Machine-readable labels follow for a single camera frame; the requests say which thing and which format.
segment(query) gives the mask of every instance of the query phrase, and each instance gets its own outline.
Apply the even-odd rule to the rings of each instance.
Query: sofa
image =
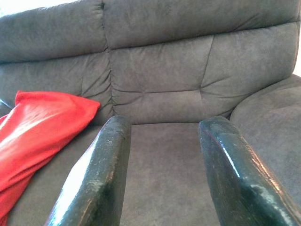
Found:
[[[79,0],[1,17],[0,116],[18,90],[102,104],[35,174],[8,225],[47,221],[73,165],[114,115],[132,124],[116,224],[220,225],[198,135],[213,116],[239,129],[300,206],[299,33],[299,0]]]

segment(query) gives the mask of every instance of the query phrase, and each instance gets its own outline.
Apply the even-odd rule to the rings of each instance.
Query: red cloth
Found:
[[[22,92],[0,118],[0,226],[31,177],[93,119],[100,103],[58,92]]]

